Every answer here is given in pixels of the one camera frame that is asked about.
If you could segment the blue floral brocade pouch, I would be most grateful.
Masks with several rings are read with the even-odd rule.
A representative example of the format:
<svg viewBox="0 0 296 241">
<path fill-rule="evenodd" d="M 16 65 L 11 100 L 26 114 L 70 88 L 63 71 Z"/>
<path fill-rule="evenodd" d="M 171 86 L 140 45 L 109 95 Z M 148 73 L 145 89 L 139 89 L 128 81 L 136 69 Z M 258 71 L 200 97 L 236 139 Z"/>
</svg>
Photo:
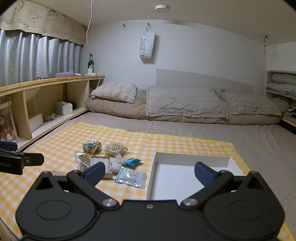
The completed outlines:
<svg viewBox="0 0 296 241">
<path fill-rule="evenodd" d="M 100 141 L 83 142 L 82 147 L 84 152 L 94 154 L 101 150 L 102 144 Z"/>
</svg>

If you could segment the purple flat box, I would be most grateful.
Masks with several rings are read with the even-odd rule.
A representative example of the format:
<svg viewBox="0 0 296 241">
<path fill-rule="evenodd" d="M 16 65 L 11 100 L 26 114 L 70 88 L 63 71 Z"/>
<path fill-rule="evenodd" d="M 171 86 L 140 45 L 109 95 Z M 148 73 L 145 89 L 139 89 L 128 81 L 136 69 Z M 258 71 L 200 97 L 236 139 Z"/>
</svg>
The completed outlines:
<svg viewBox="0 0 296 241">
<path fill-rule="evenodd" d="M 56 73 L 55 74 L 55 77 L 56 78 L 73 77 L 73 76 L 74 76 L 74 72 L 73 71 L 60 72 L 60 73 Z"/>
</svg>

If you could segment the green glass bottle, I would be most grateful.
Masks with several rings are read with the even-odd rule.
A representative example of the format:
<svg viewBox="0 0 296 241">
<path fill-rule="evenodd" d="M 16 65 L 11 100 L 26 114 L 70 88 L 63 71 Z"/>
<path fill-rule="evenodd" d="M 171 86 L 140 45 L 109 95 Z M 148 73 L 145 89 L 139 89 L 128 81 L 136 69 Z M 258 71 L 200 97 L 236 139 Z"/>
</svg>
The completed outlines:
<svg viewBox="0 0 296 241">
<path fill-rule="evenodd" d="M 87 64 L 87 73 L 88 74 L 94 73 L 94 61 L 93 61 L 92 53 L 89 54 L 89 60 Z"/>
</svg>

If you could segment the grey curtain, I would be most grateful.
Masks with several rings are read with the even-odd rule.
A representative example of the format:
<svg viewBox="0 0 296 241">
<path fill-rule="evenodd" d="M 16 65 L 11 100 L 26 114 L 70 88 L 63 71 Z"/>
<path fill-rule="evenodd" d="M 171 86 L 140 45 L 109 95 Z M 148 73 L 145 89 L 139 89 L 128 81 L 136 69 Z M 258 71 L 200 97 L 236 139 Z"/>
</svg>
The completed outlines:
<svg viewBox="0 0 296 241">
<path fill-rule="evenodd" d="M 82 46 L 67 40 L 1 29 L 1 87 L 78 73 Z"/>
</svg>

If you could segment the right side shelf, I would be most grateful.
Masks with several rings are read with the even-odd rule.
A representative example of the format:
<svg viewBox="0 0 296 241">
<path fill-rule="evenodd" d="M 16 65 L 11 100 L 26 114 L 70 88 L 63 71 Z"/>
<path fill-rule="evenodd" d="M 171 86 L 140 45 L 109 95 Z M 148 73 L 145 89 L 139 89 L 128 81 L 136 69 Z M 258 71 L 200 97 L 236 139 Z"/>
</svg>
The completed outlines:
<svg viewBox="0 0 296 241">
<path fill-rule="evenodd" d="M 277 94 L 267 95 L 266 92 L 265 96 L 275 102 L 281 110 L 281 120 L 278 125 L 295 134 L 295 100 Z"/>
</svg>

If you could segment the white box on shelf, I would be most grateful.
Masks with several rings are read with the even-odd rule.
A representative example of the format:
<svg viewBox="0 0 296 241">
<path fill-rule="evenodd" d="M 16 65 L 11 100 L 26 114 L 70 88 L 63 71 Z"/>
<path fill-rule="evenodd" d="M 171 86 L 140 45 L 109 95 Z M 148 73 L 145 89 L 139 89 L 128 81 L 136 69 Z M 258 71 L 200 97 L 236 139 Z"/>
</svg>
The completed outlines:
<svg viewBox="0 0 296 241">
<path fill-rule="evenodd" d="M 35 131 L 37 128 L 43 125 L 42 114 L 29 114 L 29 126 L 31 132 Z"/>
</svg>

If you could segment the fluffy white pillow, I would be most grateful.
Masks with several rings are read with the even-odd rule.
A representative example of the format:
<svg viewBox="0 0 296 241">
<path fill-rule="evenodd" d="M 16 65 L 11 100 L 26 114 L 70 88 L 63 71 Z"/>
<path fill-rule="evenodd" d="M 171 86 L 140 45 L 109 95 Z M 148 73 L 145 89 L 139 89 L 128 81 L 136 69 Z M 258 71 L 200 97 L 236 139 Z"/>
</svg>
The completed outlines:
<svg viewBox="0 0 296 241">
<path fill-rule="evenodd" d="M 91 92 L 91 95 L 132 104 L 137 95 L 137 86 L 134 83 L 109 82 L 97 87 Z"/>
</svg>

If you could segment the small blue sachet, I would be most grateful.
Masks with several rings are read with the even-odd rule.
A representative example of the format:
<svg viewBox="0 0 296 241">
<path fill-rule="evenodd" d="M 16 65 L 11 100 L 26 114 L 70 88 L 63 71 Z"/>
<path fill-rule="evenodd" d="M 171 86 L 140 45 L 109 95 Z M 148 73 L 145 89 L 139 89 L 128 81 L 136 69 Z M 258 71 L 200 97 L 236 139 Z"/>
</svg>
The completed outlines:
<svg viewBox="0 0 296 241">
<path fill-rule="evenodd" d="M 125 161 L 124 165 L 129 166 L 129 167 L 134 167 L 139 162 L 141 162 L 140 159 L 129 158 L 128 160 Z"/>
</svg>

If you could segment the beige printed valance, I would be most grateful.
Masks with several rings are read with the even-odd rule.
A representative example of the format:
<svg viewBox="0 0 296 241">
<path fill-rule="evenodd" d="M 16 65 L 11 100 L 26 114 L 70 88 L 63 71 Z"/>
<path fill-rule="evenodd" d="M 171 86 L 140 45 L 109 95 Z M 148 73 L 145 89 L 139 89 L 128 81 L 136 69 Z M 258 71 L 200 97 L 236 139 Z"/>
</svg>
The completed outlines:
<svg viewBox="0 0 296 241">
<path fill-rule="evenodd" d="M 22 30 L 68 40 L 78 45 L 86 42 L 86 27 L 73 18 L 32 1 L 16 1 L 1 14 L 1 29 Z"/>
</svg>

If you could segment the grey gel pack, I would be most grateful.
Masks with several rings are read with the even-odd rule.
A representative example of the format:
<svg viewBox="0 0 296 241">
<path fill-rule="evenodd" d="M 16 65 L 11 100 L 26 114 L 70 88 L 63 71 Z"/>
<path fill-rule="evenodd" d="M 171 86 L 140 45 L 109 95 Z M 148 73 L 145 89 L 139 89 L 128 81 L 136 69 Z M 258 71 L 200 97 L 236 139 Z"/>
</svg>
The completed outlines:
<svg viewBox="0 0 296 241">
<path fill-rule="evenodd" d="M 95 165 L 99 162 L 102 162 L 105 166 L 105 175 L 104 178 L 111 178 L 113 177 L 113 173 L 111 172 L 111 164 L 110 164 L 110 157 L 108 156 L 92 156 L 91 157 L 91 165 Z"/>
</svg>

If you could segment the brown cord plastic bag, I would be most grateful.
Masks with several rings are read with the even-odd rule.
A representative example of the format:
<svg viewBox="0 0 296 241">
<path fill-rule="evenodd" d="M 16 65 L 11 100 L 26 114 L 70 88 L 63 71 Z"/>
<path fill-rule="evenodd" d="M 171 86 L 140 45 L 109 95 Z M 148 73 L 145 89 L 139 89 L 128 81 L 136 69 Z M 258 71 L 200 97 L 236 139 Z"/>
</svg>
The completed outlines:
<svg viewBox="0 0 296 241">
<path fill-rule="evenodd" d="M 91 156 L 88 153 L 76 151 L 74 169 L 83 172 L 90 166 Z"/>
</svg>

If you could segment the folded grey quilt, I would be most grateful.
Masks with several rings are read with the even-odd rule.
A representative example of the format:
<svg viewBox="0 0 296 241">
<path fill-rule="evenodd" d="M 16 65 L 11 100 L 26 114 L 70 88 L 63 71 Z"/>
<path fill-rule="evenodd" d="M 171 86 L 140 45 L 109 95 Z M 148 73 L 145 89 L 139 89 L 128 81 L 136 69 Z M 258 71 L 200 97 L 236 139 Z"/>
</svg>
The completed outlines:
<svg viewBox="0 0 296 241">
<path fill-rule="evenodd" d="M 150 86 L 146 97 L 146 114 L 149 117 L 229 119 L 227 109 L 211 88 Z"/>
</svg>

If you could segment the white hanging tote bag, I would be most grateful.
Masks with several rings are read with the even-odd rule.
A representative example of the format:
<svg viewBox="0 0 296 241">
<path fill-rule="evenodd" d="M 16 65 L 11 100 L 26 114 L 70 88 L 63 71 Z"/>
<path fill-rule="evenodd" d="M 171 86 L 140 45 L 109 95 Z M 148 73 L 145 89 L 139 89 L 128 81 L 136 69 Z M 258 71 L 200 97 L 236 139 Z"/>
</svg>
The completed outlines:
<svg viewBox="0 0 296 241">
<path fill-rule="evenodd" d="M 151 59 L 154 48 L 155 31 L 151 28 L 151 24 L 147 23 L 147 26 L 142 30 L 140 39 L 139 57 L 141 59 Z"/>
</svg>

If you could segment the white printed foil packet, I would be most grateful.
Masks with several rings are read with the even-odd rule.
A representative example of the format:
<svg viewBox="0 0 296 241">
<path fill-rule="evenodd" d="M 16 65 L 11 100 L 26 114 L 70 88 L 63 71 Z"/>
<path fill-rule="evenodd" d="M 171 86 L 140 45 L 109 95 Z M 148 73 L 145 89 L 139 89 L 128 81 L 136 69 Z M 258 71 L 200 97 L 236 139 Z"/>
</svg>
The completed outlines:
<svg viewBox="0 0 296 241">
<path fill-rule="evenodd" d="M 121 167 L 117 177 L 115 178 L 115 182 L 144 189 L 146 179 L 147 174 L 144 172 L 139 172 L 130 168 Z"/>
</svg>

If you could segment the white shallow box tray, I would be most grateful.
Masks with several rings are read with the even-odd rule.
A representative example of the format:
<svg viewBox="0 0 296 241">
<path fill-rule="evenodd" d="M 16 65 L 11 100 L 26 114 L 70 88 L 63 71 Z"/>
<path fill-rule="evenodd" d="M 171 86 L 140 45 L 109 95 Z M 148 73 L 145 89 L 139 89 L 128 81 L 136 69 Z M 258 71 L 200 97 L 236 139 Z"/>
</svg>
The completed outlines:
<svg viewBox="0 0 296 241">
<path fill-rule="evenodd" d="M 195 164 L 202 162 L 215 171 L 227 170 L 243 176 L 238 164 L 229 157 L 156 153 L 147 188 L 147 200 L 184 199 L 204 188 L 195 176 Z"/>
</svg>

